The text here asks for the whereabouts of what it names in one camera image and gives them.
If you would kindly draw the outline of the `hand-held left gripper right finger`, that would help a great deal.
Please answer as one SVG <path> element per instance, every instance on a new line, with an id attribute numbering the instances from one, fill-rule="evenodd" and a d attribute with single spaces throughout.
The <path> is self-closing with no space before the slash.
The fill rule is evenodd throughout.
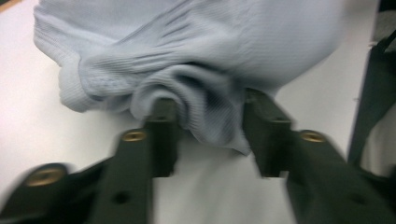
<path id="1" fill-rule="evenodd" d="M 294 131 L 292 120 L 266 94 L 248 89 L 244 132 L 261 176 L 287 174 L 298 224 L 396 224 L 396 186 L 346 163 L 330 139 Z"/>

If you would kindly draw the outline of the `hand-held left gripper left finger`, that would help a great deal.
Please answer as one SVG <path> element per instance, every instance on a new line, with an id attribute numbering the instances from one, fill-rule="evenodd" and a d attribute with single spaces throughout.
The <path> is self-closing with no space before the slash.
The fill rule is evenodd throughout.
<path id="1" fill-rule="evenodd" d="M 120 136 L 88 223 L 154 224 L 153 179 L 174 172 L 178 138 L 177 104 L 156 101 L 141 128 Z"/>

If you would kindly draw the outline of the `light blue knit garment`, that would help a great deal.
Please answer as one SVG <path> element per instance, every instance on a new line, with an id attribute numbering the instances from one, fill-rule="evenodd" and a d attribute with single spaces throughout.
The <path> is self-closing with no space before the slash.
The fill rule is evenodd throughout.
<path id="1" fill-rule="evenodd" d="M 344 0 L 39 0 L 62 103 L 143 119 L 176 101 L 200 142 L 249 153 L 246 89 L 275 94 L 337 47 Z"/>

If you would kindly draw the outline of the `black metal stand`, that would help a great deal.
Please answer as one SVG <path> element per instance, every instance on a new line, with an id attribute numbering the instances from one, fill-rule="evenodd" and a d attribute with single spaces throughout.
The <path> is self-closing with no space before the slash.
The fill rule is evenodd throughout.
<path id="1" fill-rule="evenodd" d="M 370 49 L 347 161 L 382 176 L 396 168 L 396 30 Z"/>

